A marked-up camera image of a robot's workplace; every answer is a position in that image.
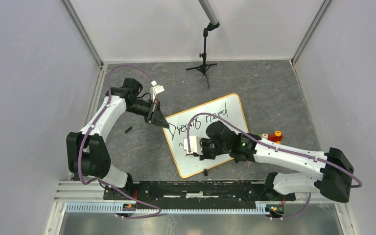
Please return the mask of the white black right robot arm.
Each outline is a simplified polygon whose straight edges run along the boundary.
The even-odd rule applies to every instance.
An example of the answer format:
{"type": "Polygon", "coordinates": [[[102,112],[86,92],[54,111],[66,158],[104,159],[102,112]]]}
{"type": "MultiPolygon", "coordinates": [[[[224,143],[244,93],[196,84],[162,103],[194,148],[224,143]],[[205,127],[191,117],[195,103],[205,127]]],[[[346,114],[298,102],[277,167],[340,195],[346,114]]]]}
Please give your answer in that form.
{"type": "Polygon", "coordinates": [[[206,137],[190,136],[186,152],[200,160],[214,160],[228,154],[235,162],[278,165],[294,173],[269,173],[263,194],[270,200],[294,193],[319,193],[325,198],[347,203],[355,181],[354,167],[345,154],[331,147],[327,152],[302,150],[263,139],[251,133],[236,133],[217,121],[206,128],[206,137]]]}

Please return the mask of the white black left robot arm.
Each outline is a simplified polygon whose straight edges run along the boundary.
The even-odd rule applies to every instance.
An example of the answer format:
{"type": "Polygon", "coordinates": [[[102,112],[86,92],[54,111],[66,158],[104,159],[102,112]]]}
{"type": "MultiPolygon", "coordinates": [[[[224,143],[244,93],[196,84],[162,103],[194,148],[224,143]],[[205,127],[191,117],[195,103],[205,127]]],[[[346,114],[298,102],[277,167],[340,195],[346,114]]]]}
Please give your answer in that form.
{"type": "Polygon", "coordinates": [[[142,116],[147,124],[169,128],[156,97],[164,91],[164,87],[156,81],[152,81],[151,85],[148,100],[142,99],[140,93],[143,86],[133,78],[125,78],[121,87],[113,87],[106,92],[102,106],[90,122],[79,132],[70,132],[66,137],[71,173],[116,187],[115,192],[121,199],[133,196],[131,175],[112,165],[105,142],[112,127],[125,112],[142,116]]]}

